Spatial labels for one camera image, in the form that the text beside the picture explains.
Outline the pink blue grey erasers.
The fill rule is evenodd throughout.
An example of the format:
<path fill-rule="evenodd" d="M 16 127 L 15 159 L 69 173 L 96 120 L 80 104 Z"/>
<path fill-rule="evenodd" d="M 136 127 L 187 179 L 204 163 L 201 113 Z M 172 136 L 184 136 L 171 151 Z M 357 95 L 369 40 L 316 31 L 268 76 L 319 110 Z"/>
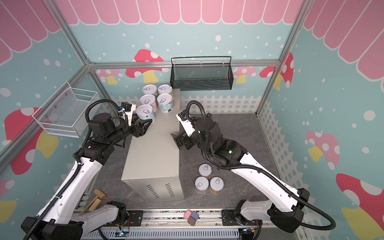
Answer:
<path fill-rule="evenodd" d="M 195 226 L 199 218 L 200 216 L 196 211 L 187 210 L 184 213 L 184 219 L 187 220 L 187 223 L 191 226 Z"/>

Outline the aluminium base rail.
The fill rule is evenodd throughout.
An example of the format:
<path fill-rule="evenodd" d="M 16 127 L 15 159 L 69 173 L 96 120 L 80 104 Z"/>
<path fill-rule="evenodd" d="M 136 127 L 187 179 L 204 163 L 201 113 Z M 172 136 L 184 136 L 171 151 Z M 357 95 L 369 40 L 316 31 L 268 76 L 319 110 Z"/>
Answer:
<path fill-rule="evenodd" d="M 170 239 L 241 239 L 251 234 L 257 238 L 267 221 L 235 219 L 233 209 L 192 209 L 196 222 L 185 217 L 187 209 L 128 210 L 129 219 L 122 226 L 107 223 L 90 230 L 83 240 L 170 240 Z"/>

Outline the pink label can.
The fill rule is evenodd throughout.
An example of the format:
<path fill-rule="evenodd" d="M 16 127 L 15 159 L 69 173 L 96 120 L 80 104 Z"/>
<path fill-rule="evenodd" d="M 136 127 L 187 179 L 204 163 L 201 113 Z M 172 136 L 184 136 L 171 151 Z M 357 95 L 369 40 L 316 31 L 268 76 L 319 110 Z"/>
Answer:
<path fill-rule="evenodd" d="M 141 105 L 150 105 L 153 108 L 153 111 L 156 112 L 158 107 L 157 107 L 157 99 L 154 95 L 143 95 L 140 98 L 140 104 Z"/>
<path fill-rule="evenodd" d="M 208 164 L 202 164 L 199 166 L 199 174 L 202 177 L 209 179 L 212 175 L 212 167 Z"/>
<path fill-rule="evenodd" d="M 196 178 L 195 188 L 199 194 L 204 194 L 209 188 L 209 180 L 206 177 Z"/>

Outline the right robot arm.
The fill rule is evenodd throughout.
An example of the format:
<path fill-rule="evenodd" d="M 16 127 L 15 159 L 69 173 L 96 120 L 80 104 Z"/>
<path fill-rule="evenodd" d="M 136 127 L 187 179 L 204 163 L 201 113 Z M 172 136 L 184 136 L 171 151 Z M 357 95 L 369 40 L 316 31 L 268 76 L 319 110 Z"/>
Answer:
<path fill-rule="evenodd" d="M 238 142 L 223 137 L 219 125 L 196 100 L 188 102 L 185 110 L 177 114 L 183 131 L 173 136 L 178 148 L 198 147 L 203 158 L 219 170 L 230 171 L 263 193 L 268 200 L 250 202 L 241 200 L 234 211 L 239 224 L 270 220 L 277 228 L 293 233 L 299 227 L 330 231 L 335 220 L 308 202 L 310 193 L 284 183 L 264 168 Z"/>

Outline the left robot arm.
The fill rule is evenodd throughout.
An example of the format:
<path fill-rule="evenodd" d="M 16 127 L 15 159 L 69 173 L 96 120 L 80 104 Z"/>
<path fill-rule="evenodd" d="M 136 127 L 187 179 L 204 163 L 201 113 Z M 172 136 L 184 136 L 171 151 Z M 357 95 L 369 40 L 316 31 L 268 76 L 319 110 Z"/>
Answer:
<path fill-rule="evenodd" d="M 102 99 L 85 110 L 88 133 L 73 154 L 75 163 L 55 195 L 35 217 L 26 217 L 21 228 L 26 240 L 79 240 L 111 223 L 119 227 L 130 220 L 126 205 L 110 201 L 103 207 L 73 218 L 77 203 L 86 188 L 106 164 L 115 147 L 125 147 L 128 136 L 143 136 L 151 119 L 141 120 L 133 105 Z"/>

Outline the teal label can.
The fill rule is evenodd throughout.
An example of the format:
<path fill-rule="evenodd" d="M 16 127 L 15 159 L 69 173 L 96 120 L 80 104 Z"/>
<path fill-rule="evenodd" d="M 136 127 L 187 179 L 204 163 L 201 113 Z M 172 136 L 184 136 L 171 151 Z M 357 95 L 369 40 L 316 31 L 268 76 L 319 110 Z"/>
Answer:
<path fill-rule="evenodd" d="M 145 95 L 153 95 L 155 97 L 158 96 L 158 88 L 157 86 L 155 85 L 145 85 L 143 88 L 142 88 L 142 92 L 145 94 Z"/>
<path fill-rule="evenodd" d="M 136 108 L 136 115 L 140 120 L 151 120 L 154 123 L 156 116 L 151 105 L 141 105 Z"/>

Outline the green label can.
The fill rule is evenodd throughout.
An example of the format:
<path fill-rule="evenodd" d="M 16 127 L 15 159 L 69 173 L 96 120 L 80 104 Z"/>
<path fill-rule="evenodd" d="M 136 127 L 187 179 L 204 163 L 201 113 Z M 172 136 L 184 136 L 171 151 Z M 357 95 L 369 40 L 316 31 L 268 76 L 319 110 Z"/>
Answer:
<path fill-rule="evenodd" d="M 173 88 L 167 84 L 161 85 L 158 87 L 158 93 L 159 93 L 159 95 L 169 94 L 169 95 L 173 96 Z"/>

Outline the wooden block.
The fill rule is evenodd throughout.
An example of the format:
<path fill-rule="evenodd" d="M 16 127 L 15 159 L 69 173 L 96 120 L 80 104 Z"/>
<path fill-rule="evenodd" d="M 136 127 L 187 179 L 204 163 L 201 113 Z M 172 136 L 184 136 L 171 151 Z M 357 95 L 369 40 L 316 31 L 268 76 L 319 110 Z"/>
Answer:
<path fill-rule="evenodd" d="M 80 213 L 80 216 L 84 215 L 87 212 L 91 212 L 91 211 L 96 210 L 98 208 L 98 206 L 102 203 L 102 201 L 107 198 L 107 195 L 99 189 L 95 189 L 94 194 L 95 194 L 94 199 Z"/>

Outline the orange label can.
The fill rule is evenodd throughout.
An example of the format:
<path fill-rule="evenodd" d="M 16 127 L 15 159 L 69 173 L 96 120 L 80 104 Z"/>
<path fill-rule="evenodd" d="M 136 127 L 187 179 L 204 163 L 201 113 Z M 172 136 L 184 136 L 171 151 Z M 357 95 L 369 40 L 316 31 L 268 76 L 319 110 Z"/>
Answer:
<path fill-rule="evenodd" d="M 218 195 L 224 188 L 224 181 L 219 177 L 213 177 L 210 180 L 210 190 L 213 194 Z"/>

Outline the grey metal cabinet counter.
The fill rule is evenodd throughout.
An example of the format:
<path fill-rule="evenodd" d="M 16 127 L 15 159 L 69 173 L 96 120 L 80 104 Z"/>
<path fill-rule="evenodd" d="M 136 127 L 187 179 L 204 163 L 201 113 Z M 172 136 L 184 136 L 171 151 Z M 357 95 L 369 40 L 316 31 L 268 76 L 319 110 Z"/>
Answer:
<path fill-rule="evenodd" d="M 180 90 L 174 91 L 174 108 L 157 111 L 144 136 L 132 138 L 121 180 L 147 202 L 184 200 L 184 152 L 173 135 L 181 132 L 177 113 L 181 110 Z"/>

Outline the black mesh wall basket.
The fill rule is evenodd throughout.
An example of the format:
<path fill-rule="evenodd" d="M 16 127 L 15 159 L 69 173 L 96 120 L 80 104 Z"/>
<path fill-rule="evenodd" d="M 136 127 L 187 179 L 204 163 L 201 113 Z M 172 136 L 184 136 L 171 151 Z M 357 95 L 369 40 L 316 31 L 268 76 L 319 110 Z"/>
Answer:
<path fill-rule="evenodd" d="M 181 91 L 231 90 L 234 82 L 232 57 L 171 58 L 170 84 Z"/>

